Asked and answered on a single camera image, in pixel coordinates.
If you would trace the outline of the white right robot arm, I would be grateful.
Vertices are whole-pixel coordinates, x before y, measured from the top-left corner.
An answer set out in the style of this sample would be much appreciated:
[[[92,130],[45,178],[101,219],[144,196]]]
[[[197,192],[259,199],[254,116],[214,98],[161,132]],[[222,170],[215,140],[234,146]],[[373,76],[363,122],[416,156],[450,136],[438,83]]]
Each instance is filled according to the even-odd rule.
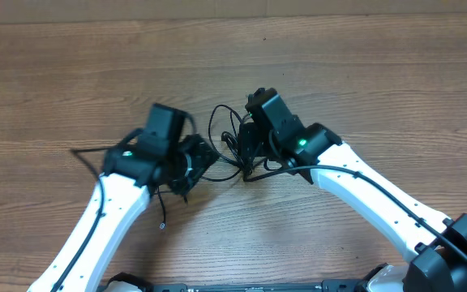
[[[239,128],[243,158],[281,164],[268,177],[300,174],[371,223],[405,265],[382,264],[361,280],[324,281],[324,291],[467,291],[467,214],[456,220],[422,204],[373,170],[321,124],[249,122]]]

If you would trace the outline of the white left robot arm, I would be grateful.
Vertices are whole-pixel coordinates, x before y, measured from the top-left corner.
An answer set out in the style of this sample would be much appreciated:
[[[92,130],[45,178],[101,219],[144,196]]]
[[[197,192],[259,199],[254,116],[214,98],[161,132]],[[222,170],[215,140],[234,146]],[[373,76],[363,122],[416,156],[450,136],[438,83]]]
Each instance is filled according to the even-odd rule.
[[[172,149],[157,155],[152,137],[132,131],[107,148],[103,171],[71,235],[51,265],[29,287],[31,291],[96,291],[125,234],[148,207],[160,186],[187,196],[217,153],[198,134],[169,138]]]

